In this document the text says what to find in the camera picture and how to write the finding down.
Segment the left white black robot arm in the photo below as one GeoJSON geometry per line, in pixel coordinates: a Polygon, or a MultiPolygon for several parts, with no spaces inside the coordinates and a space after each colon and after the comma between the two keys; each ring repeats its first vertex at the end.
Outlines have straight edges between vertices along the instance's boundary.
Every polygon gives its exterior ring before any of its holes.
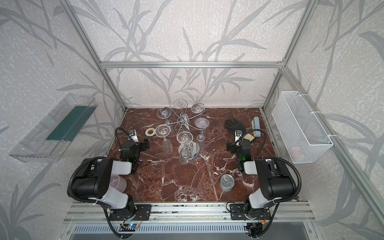
{"type": "Polygon", "coordinates": [[[136,205],[132,196],[118,191],[111,184],[112,176],[132,175],[140,165],[140,153],[150,148],[149,140],[142,143],[128,140],[120,150],[121,159],[94,157],[84,159],[70,177],[67,194],[79,202],[97,204],[107,213],[109,221],[148,221],[151,205],[136,205]]]}

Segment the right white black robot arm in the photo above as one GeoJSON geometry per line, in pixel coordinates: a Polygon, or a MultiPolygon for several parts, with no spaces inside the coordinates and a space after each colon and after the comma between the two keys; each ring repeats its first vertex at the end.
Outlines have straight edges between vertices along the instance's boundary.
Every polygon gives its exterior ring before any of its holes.
{"type": "Polygon", "coordinates": [[[289,161],[272,156],[252,158],[251,143],[237,140],[227,143],[227,151],[238,157],[238,168],[246,175],[256,175],[260,188],[250,194],[244,203],[231,203],[229,212],[232,220],[271,219],[271,207],[295,199],[302,189],[299,171],[289,161]]]}

